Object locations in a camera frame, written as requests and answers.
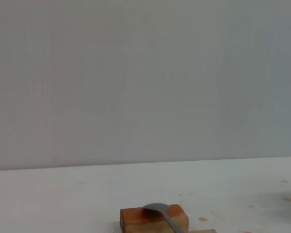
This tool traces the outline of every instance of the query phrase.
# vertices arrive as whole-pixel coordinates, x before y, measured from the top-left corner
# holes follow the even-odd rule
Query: white tabletop
[[[121,208],[151,202],[191,231],[291,233],[291,157],[0,171],[0,233],[119,233]]]

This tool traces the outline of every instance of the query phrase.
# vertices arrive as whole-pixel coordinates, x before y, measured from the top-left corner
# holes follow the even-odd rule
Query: white wall
[[[0,169],[291,156],[291,0],[0,0]]]

